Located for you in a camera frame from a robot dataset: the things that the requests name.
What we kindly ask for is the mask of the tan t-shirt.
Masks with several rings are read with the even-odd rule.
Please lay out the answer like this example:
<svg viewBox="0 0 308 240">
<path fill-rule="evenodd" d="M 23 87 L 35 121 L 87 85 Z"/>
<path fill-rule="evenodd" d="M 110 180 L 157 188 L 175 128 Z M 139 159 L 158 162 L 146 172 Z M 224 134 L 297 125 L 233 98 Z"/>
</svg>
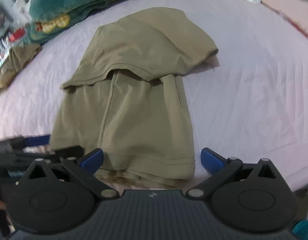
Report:
<svg viewBox="0 0 308 240">
<path fill-rule="evenodd" d="M 178 9 L 149 8 L 100 26 L 56 116 L 52 150 L 100 148 L 97 178 L 176 188 L 193 178 L 193 126 L 182 77 L 213 58 L 212 38 Z"/>
</svg>

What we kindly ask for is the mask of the brown speckled folded cloth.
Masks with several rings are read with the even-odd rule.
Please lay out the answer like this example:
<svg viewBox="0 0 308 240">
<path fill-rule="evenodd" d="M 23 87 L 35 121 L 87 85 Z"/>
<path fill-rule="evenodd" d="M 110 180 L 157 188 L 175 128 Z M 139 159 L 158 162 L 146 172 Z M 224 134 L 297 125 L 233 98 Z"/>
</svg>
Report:
<svg viewBox="0 0 308 240">
<path fill-rule="evenodd" d="M 22 71 L 42 50 L 38 43 L 16 46 L 9 50 L 9 56 L 0 68 L 0 92 L 6 90 L 17 74 Z"/>
</svg>

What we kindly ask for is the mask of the cluttered side desk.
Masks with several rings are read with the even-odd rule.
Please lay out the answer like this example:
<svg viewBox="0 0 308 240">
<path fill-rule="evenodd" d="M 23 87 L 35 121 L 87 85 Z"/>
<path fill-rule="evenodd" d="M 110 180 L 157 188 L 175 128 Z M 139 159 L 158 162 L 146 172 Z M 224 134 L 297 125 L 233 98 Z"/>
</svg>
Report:
<svg viewBox="0 0 308 240">
<path fill-rule="evenodd" d="M 22 43 L 24 36 L 16 42 L 10 42 L 9 35 L 19 28 L 24 28 L 24 25 L 15 25 L 11 22 L 5 22 L 0 25 L 0 68 L 2 67 L 3 62 L 8 57 L 8 52 L 12 47 L 17 46 Z"/>
</svg>

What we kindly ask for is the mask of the red box on desk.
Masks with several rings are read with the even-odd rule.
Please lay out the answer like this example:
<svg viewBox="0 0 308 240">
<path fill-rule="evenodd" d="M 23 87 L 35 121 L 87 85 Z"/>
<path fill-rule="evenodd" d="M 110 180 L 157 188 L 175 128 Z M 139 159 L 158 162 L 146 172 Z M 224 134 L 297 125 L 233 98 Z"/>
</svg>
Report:
<svg viewBox="0 0 308 240">
<path fill-rule="evenodd" d="M 26 31 L 24 28 L 19 28 L 9 35 L 10 42 L 16 42 L 25 35 Z"/>
</svg>

